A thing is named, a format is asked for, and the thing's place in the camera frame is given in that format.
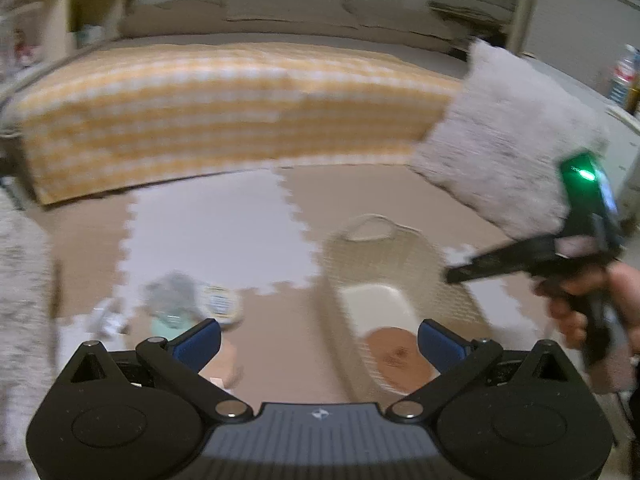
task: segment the screw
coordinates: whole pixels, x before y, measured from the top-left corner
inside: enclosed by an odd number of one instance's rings
[[[223,400],[216,405],[216,411],[219,415],[228,418],[235,418],[242,415],[249,407],[242,400],[230,399]]]
[[[391,411],[402,418],[415,418],[419,416],[424,409],[419,402],[415,402],[413,400],[401,400],[391,407]]]

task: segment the fluffy rug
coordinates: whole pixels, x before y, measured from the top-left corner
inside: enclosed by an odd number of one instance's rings
[[[29,421],[51,386],[49,244],[0,190],[0,461],[28,459]]]
[[[566,213],[556,163],[581,148],[601,153],[596,112],[525,60],[482,41],[445,119],[412,168],[514,238],[557,230]]]

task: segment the orange lid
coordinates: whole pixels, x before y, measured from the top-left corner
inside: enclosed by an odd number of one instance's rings
[[[370,332],[364,341],[380,375],[394,389],[410,394],[431,381],[436,369],[418,350],[415,334],[396,327]]]

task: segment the plastic bottle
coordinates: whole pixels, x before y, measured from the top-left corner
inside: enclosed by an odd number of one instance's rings
[[[640,50],[636,49],[636,76],[626,96],[624,108],[634,116],[638,110],[638,103],[640,103]]]
[[[625,45],[625,55],[620,59],[611,80],[611,91],[609,99],[624,107],[628,97],[629,89],[633,86],[636,78],[636,55],[638,51],[632,45]]]

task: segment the wicker basket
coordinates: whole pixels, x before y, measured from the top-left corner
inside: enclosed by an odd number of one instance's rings
[[[382,227],[367,234],[367,230]],[[462,286],[446,285],[444,261],[420,234],[386,217],[366,215],[326,240],[318,309],[326,337],[357,402],[386,408],[403,397],[385,383],[363,342],[372,327],[397,326],[417,333],[432,318],[467,339],[490,329]]]

